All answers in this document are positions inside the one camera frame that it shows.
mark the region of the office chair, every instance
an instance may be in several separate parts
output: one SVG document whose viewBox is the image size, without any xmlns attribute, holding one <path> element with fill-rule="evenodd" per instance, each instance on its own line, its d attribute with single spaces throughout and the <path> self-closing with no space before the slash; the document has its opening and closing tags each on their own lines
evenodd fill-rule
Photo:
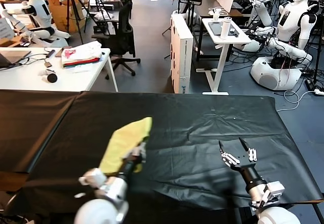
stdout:
<svg viewBox="0 0 324 224">
<path fill-rule="evenodd" d="M 101 43 L 102 48 L 110 49 L 110 56 L 117 56 L 118 58 L 114 60 L 115 65 L 113 69 L 115 70 L 119 65 L 123 65 L 128 69 L 132 76 L 135 76 L 135 71 L 132 70 L 126 62 L 136 61 L 137 63 L 141 62 L 140 58 L 135 58 L 135 43 L 134 43 L 134 32 L 133 28 L 129 23 L 129 14 L 132 5 L 126 3 L 119 12 L 118 21 L 116 20 L 107 20 L 112 22 L 112 25 L 115 29 L 115 34 L 95 34 L 92 38 L 98 40 Z M 123 58 L 123 55 L 129 52 L 134 58 Z"/>
</svg>

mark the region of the tripod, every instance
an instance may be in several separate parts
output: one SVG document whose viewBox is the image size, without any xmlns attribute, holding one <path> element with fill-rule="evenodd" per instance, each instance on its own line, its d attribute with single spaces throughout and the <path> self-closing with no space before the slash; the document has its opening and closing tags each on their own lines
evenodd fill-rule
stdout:
<svg viewBox="0 0 324 224">
<path fill-rule="evenodd" d="M 67 33 L 69 33 L 69 28 L 70 28 L 70 2 L 72 3 L 72 8 L 73 8 L 74 16 L 75 16 L 75 22 L 76 22 L 78 33 L 80 35 L 81 43 L 84 44 L 83 39 L 82 39 L 82 35 L 81 35 L 81 31 L 80 31 L 80 25 L 79 25 L 79 21 L 81 21 L 81 17 L 79 15 L 78 11 L 77 11 L 75 0 L 67 0 L 67 14 L 66 14 Z M 78 0 L 78 2 L 86 10 L 87 16 L 90 15 L 89 11 L 86 9 L 85 4 L 82 3 L 80 0 Z M 90 18 L 97 24 L 97 22 L 95 21 L 95 19 L 91 15 L 90 15 Z"/>
<path fill-rule="evenodd" d="M 106 30 L 108 31 L 108 34 L 110 34 L 109 29 L 108 29 L 108 22 L 107 22 L 106 19 L 105 19 L 105 16 L 104 16 L 104 14 L 103 14 L 102 9 L 104 9 L 104 10 L 106 11 L 106 13 L 107 13 L 109 19 L 111 19 L 110 14 L 109 14 L 108 11 L 105 9 L 105 6 L 104 6 L 104 3 L 103 3 L 102 0 L 95 0 L 95 2 L 96 2 L 97 12 L 100 12 L 100 13 L 101 13 L 102 18 L 103 18 L 103 21 L 104 21 L 103 23 L 104 23 L 105 26 L 106 26 Z M 86 20 L 87 20 L 87 18 L 88 18 L 88 14 L 89 14 L 89 13 L 90 13 L 90 0 L 89 0 L 89 2 L 88 2 L 88 10 L 87 10 Z M 87 23 L 85 24 L 84 32 L 86 32 L 86 29 L 87 29 Z"/>
</svg>

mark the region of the white standing desk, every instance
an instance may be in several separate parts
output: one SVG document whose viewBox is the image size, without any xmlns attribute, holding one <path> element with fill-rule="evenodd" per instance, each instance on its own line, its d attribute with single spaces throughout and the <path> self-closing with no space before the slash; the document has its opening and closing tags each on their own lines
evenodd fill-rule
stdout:
<svg viewBox="0 0 324 224">
<path fill-rule="evenodd" d="M 233 35 L 228 36 L 226 39 L 221 39 L 219 35 L 214 35 L 208 23 L 213 22 L 212 18 L 202 19 L 202 23 L 206 27 L 206 30 L 209 33 L 209 36 L 215 44 L 218 44 L 215 48 L 222 48 L 221 56 L 219 58 L 217 69 L 213 68 L 211 70 L 197 70 L 197 72 L 204 72 L 206 74 L 211 92 L 203 92 L 203 94 L 212 94 L 212 95 L 228 95 L 227 92 L 218 92 L 219 83 L 221 81 L 223 69 L 226 62 L 227 51 L 230 44 L 247 44 L 250 43 L 250 38 L 232 21 L 231 25 L 239 33 L 238 37 Z M 216 72 L 215 79 L 213 79 L 212 72 Z"/>
<path fill-rule="evenodd" d="M 110 49 L 103 48 L 104 53 L 99 62 L 80 65 L 72 68 L 63 68 L 61 57 L 55 57 L 60 48 L 0 48 L 0 51 L 31 51 L 32 54 L 47 54 L 52 49 L 56 50 L 54 54 L 46 61 L 52 64 L 48 69 L 54 70 L 57 75 L 57 81 L 50 83 L 46 76 L 39 75 L 45 70 L 44 60 L 36 61 L 30 65 L 22 65 L 7 70 L 0 71 L 0 89 L 9 90 L 35 90 L 35 91 L 90 91 L 103 67 L 106 68 L 109 81 L 113 83 L 114 89 L 118 92 L 115 76 L 110 61 Z M 45 58 L 45 55 L 36 55 L 33 58 Z"/>
</svg>

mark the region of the white humanoid robot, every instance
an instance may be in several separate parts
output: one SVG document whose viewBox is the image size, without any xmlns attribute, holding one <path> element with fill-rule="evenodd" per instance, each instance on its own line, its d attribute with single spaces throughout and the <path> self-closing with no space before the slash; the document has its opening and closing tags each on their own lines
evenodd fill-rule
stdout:
<svg viewBox="0 0 324 224">
<path fill-rule="evenodd" d="M 270 26 L 272 24 L 272 19 L 270 17 L 271 14 L 268 13 L 267 8 L 265 7 L 265 3 L 270 1 L 274 0 L 250 0 L 253 9 L 249 23 L 258 17 L 264 26 Z M 261 44 L 256 40 L 252 40 L 249 44 L 235 44 L 234 47 L 245 52 L 257 52 L 260 49 Z"/>
<path fill-rule="evenodd" d="M 279 7 L 280 18 L 278 27 L 258 28 L 256 36 L 266 35 L 266 46 L 279 51 L 276 58 L 279 67 L 275 66 L 273 57 L 258 58 L 251 69 L 251 75 L 261 86 L 271 90 L 291 90 L 297 83 L 301 72 L 297 64 L 307 64 L 312 60 L 311 55 L 304 51 L 310 33 L 317 21 L 317 16 L 308 6 L 313 0 L 293 0 Z M 291 37 L 300 28 L 298 46 L 290 45 Z"/>
<path fill-rule="evenodd" d="M 70 35 L 59 31 L 51 25 L 52 15 L 48 8 L 47 0 L 28 0 L 22 2 L 23 8 L 15 10 L 3 10 L 2 15 L 10 20 L 12 25 L 22 33 L 23 36 L 42 47 L 65 47 L 68 46 L 65 39 Z M 27 29 L 24 24 L 12 15 L 26 14 L 33 17 L 39 27 Z"/>
</svg>

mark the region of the floor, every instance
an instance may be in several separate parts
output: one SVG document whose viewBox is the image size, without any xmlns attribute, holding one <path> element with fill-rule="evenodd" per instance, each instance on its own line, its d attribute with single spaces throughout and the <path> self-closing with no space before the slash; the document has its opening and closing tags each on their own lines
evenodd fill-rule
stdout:
<svg viewBox="0 0 324 224">
<path fill-rule="evenodd" d="M 132 77 L 122 67 L 115 71 L 119 91 L 173 93 L 169 78 L 170 59 L 164 60 L 164 57 L 170 53 L 171 35 L 169 31 L 164 36 L 161 34 L 170 26 L 170 14 L 177 9 L 177 2 L 172 4 L 171 0 L 133 0 L 133 3 L 131 24 L 135 33 L 136 57 L 141 58 L 141 64 L 138 65 L 136 62 L 130 64 L 136 71 L 135 77 Z M 89 25 L 86 33 L 83 33 L 86 42 L 91 41 L 92 32 L 92 26 Z M 79 45 L 78 34 L 74 34 L 69 43 L 72 46 Z M 205 53 L 214 52 L 213 43 L 208 35 L 204 36 L 202 49 Z M 311 54 L 315 54 L 315 52 L 314 49 L 310 49 Z M 226 70 L 242 68 L 251 64 L 248 62 L 231 65 L 231 62 L 228 62 Z M 94 91 L 112 91 L 112 87 L 104 77 L 105 72 L 102 71 L 93 86 Z M 195 73 L 192 69 L 190 92 L 202 93 L 204 91 L 209 91 L 205 75 Z M 275 98 L 277 109 L 295 106 L 295 104 L 287 102 L 283 96 L 275 95 L 272 91 L 257 85 L 250 76 L 249 67 L 225 72 L 219 91 L 227 91 L 230 95 L 272 96 Z M 305 91 L 306 87 L 302 84 L 298 94 L 302 95 Z M 324 192 L 322 171 L 322 166 L 324 166 L 324 156 L 322 155 L 324 153 L 324 97 L 308 93 L 303 97 L 297 109 L 282 111 L 279 112 L 279 115 L 291 133 L 318 186 Z M 324 214 L 324 204 L 320 204 L 319 207 Z M 295 206 L 291 211 L 298 216 L 301 223 L 319 223 L 311 206 Z"/>
</svg>

